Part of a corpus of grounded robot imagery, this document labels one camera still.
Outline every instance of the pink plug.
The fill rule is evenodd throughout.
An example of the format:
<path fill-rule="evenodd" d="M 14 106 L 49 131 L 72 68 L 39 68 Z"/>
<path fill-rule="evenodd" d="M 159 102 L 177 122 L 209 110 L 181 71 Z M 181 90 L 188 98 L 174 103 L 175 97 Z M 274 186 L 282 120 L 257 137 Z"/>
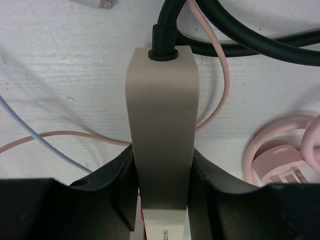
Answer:
<path fill-rule="evenodd" d="M 302 170 L 308 164 L 292 145 L 271 148 L 253 161 L 253 169 L 263 184 L 307 183 Z"/>

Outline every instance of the gray wire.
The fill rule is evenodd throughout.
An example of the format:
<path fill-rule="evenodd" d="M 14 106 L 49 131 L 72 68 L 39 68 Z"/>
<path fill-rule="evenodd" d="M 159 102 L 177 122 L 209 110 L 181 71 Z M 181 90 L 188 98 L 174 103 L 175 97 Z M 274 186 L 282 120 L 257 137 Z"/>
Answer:
<path fill-rule="evenodd" d="M 86 173 L 92 173 L 91 170 L 81 165 L 80 163 L 72 160 L 71 158 L 64 155 L 62 152 L 54 148 L 50 143 L 44 140 L 38 133 L 36 133 L 31 127 L 29 127 L 16 113 L 13 109 L 8 105 L 8 103 L 3 99 L 0 95 L 0 105 L 3 109 L 25 130 L 27 131 L 35 140 L 45 146 L 48 150 L 50 150 L 53 154 L 57 155 L 59 158 L 71 164 L 78 169 L 85 171 Z"/>

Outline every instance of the thick black cord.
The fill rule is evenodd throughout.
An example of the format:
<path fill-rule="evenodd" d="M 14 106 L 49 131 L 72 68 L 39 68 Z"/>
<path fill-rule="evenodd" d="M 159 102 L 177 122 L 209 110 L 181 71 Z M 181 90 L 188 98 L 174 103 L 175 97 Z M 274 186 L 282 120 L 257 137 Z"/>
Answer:
<path fill-rule="evenodd" d="M 320 43 L 320 30 L 313 30 L 310 32 L 299 33 L 295 35 L 282 36 L 274 39 L 277 42 L 287 44 L 293 47 L 304 47 Z M 176 34 L 175 44 L 177 46 L 190 46 L 194 54 L 217 57 L 216 50 L 210 42 L 198 41 L 183 35 L 179 30 Z M 246 57 L 258 55 L 254 52 L 237 43 L 224 43 L 221 44 L 224 54 L 227 58 L 232 57 Z"/>
<path fill-rule="evenodd" d="M 320 66 L 320 52 L 290 46 L 247 28 L 230 15 L 218 0 L 196 0 L 202 12 L 221 32 L 244 47 L 281 61 Z"/>
<path fill-rule="evenodd" d="M 148 56 L 155 61 L 170 61 L 178 57 L 175 49 L 177 18 L 186 0 L 165 0 L 158 22 L 152 29 L 152 49 Z"/>

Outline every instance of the black rubber grommet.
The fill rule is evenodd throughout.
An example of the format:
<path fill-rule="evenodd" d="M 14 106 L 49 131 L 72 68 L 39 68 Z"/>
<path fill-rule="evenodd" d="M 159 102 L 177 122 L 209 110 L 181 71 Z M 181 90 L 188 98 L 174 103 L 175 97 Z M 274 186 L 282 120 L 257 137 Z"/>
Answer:
<path fill-rule="evenodd" d="M 178 55 L 179 53 L 177 49 L 174 49 L 172 54 L 169 54 L 169 55 L 157 55 L 152 51 L 152 49 L 150 49 L 148 52 L 148 57 L 151 60 L 158 61 L 158 62 L 166 62 L 166 61 L 174 60 L 178 57 Z"/>

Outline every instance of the pink cable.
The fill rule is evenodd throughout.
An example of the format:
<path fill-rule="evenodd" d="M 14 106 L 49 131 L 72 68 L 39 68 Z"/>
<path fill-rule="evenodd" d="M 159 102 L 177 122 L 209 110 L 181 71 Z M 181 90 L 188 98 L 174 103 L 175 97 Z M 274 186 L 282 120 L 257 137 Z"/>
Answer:
<path fill-rule="evenodd" d="M 224 78 L 224 90 L 223 90 L 222 98 L 221 98 L 218 106 L 216 107 L 216 109 L 213 111 L 213 113 L 203 123 L 201 123 L 199 126 L 196 127 L 196 131 L 199 131 L 199 130 L 203 129 L 205 126 L 207 126 L 218 115 L 218 113 L 223 108 L 224 104 L 226 103 L 228 95 L 229 95 L 229 91 L 230 91 L 230 72 L 229 72 L 229 66 L 228 66 L 225 52 L 222 49 L 222 46 L 221 46 L 216 34 L 214 33 L 211 26 L 209 25 L 208 21 L 206 20 L 206 18 L 202 14 L 202 12 L 199 10 L 199 8 L 196 5 L 194 0 L 187 0 L 186 4 L 189 7 L 192 14 L 195 16 L 195 18 L 200 23 L 201 27 L 203 28 L 203 30 L 205 31 L 207 36 L 209 37 L 209 39 L 210 39 L 218 57 L 219 57 L 219 61 L 222 66 L 223 78 Z"/>
<path fill-rule="evenodd" d="M 306 129 L 314 118 L 310 116 L 299 116 L 289 120 L 281 120 L 275 124 L 267 127 L 260 132 L 247 147 L 243 157 L 243 175 L 244 180 L 250 184 L 254 184 L 253 167 L 252 163 L 258 149 L 264 144 L 271 136 L 276 134 L 285 133 L 295 129 Z"/>
<path fill-rule="evenodd" d="M 320 174 L 320 163 L 315 156 L 314 145 L 320 133 L 320 115 L 305 130 L 301 139 L 301 153 L 304 160 Z"/>

